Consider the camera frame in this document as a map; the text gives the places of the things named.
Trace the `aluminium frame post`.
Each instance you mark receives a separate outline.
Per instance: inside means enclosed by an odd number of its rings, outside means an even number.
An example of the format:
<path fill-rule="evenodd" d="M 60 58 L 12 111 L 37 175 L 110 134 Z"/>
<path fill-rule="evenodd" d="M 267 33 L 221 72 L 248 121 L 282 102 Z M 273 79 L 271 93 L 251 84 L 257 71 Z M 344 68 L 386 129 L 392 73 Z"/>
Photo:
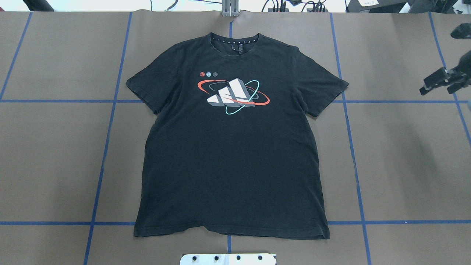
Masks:
<path fill-rule="evenodd" d="M 239 0 L 222 0 L 223 17 L 238 17 L 239 15 Z"/>

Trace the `black printed t-shirt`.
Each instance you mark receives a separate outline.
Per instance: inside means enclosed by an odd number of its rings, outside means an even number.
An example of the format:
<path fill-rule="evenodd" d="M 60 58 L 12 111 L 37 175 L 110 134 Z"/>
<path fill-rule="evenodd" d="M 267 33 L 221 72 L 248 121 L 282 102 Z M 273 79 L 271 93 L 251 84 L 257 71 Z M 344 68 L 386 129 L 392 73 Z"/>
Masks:
<path fill-rule="evenodd" d="M 224 235 L 330 238 L 307 117 L 348 87 L 298 47 L 211 32 L 126 81 L 156 114 L 135 237 L 204 227 Z"/>

